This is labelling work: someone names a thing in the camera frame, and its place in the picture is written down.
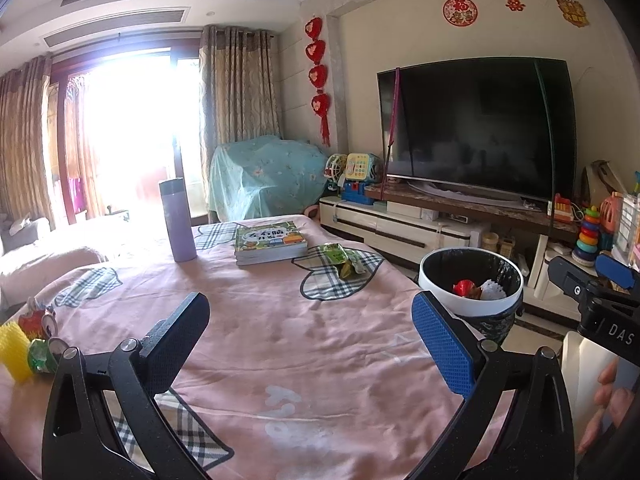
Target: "yellow sponge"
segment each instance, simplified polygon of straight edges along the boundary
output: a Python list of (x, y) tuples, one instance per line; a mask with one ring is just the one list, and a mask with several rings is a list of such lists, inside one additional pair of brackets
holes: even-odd
[(29, 339), (15, 321), (0, 326), (0, 362), (17, 383), (33, 375), (27, 363)]

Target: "teal cover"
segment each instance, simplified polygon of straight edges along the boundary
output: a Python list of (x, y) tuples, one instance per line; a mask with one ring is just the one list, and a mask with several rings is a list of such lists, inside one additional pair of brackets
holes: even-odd
[(326, 159), (316, 146), (275, 136), (221, 144), (211, 161), (209, 208), (222, 222), (300, 214), (324, 191)]

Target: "plaid heart pattern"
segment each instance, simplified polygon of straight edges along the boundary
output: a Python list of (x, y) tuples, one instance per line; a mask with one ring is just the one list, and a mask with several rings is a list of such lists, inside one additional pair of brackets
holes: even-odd
[[(152, 471), (122, 413), (115, 393), (105, 391), (104, 398), (111, 413), (113, 424), (129, 458), (136, 465)], [(217, 466), (234, 455), (233, 449), (226, 446), (211, 433), (200, 417), (171, 388), (164, 394), (157, 394), (154, 400), (169, 426), (175, 431), (184, 447), (204, 471)]]
[(362, 290), (373, 278), (385, 259), (379, 254), (352, 249), (360, 257), (367, 269), (364, 274), (356, 274), (347, 280), (338, 275), (338, 267), (332, 265), (319, 247), (310, 248), (306, 256), (294, 258), (293, 263), (302, 269), (310, 270), (300, 284), (300, 294), (308, 300), (343, 300)]
[(100, 298), (117, 286), (122, 285), (118, 273), (111, 267), (97, 267), (89, 270), (73, 285), (60, 291), (53, 299), (55, 306), (78, 308), (85, 300)]
[(193, 237), (196, 242), (196, 250), (205, 251), (216, 245), (228, 244), (234, 241), (237, 229), (238, 224), (234, 222), (222, 222), (198, 227), (198, 234)]

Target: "thermos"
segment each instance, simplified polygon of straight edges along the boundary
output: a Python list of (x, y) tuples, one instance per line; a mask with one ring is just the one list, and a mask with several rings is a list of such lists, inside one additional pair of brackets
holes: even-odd
[(159, 185), (164, 221), (174, 260), (176, 262), (193, 260), (197, 256), (196, 243), (191, 232), (191, 213), (184, 179), (163, 180)]

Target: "hand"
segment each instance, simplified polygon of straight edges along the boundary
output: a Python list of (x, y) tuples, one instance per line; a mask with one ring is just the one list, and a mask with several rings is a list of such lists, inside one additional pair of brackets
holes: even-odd
[(601, 386), (596, 390), (593, 402), (595, 402), (596, 406), (599, 406), (599, 409), (584, 430), (582, 440), (576, 449), (578, 454), (587, 451), (600, 435), (602, 419), (605, 413), (609, 412), (613, 425), (618, 428), (634, 400), (634, 394), (631, 390), (619, 388), (614, 391), (613, 389), (613, 383), (616, 381), (616, 374), (618, 373), (619, 360), (619, 358), (616, 358), (610, 362), (609, 366), (598, 376), (598, 382)]

